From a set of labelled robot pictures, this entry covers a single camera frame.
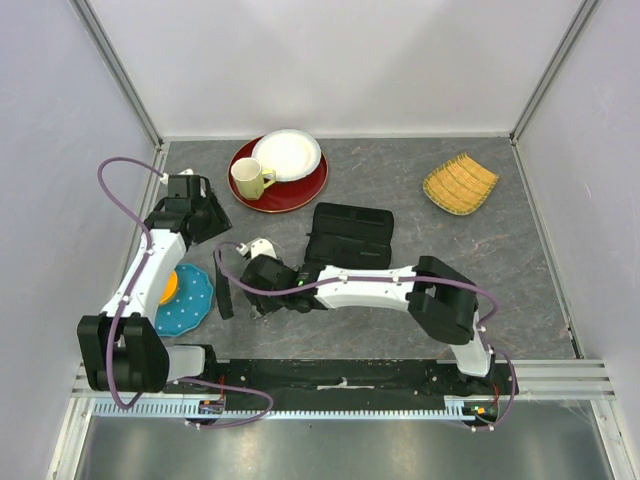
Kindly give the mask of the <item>black zip tool case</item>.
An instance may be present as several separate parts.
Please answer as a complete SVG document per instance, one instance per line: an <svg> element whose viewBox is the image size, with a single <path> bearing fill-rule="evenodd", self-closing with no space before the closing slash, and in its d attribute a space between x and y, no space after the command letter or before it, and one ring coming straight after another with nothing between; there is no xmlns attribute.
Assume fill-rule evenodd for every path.
<svg viewBox="0 0 640 480"><path fill-rule="evenodd" d="M346 269L386 270L394 216L389 210L321 202L314 209L304 261Z"/></svg>

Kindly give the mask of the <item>silver hair scissors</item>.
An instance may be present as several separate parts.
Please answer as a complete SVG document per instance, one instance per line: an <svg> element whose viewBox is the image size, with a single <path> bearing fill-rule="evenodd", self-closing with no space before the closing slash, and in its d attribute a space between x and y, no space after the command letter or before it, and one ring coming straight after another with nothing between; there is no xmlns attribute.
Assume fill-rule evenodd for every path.
<svg viewBox="0 0 640 480"><path fill-rule="evenodd" d="M260 313L259 311L252 311L250 313L250 318L253 320L264 320L268 317L267 314Z"/></svg>

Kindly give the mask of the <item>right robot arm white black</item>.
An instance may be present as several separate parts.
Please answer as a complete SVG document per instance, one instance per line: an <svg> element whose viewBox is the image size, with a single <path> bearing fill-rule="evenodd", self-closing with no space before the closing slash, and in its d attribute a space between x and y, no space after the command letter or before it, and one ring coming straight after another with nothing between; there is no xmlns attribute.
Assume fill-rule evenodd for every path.
<svg viewBox="0 0 640 480"><path fill-rule="evenodd" d="M295 270L260 254L250 260L237 285L262 314L347 307L407 313L427 336L449 346L463 393L481 393L494 381L495 353L483 339L482 323L496 313L497 300L433 256L388 270L319 263Z"/></svg>

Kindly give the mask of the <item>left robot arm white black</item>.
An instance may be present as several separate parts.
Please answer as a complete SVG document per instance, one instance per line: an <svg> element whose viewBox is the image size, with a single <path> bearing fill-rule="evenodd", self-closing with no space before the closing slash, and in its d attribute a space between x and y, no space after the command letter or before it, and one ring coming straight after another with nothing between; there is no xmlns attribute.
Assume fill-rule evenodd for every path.
<svg viewBox="0 0 640 480"><path fill-rule="evenodd" d="M141 245L115 294L98 314L77 326L89 387L107 392L158 393L184 377L198 393L219 382L219 369L205 345L167 347L155 318L172 272L188 248L231 228L207 178L191 172L170 175L167 195L144 221Z"/></svg>

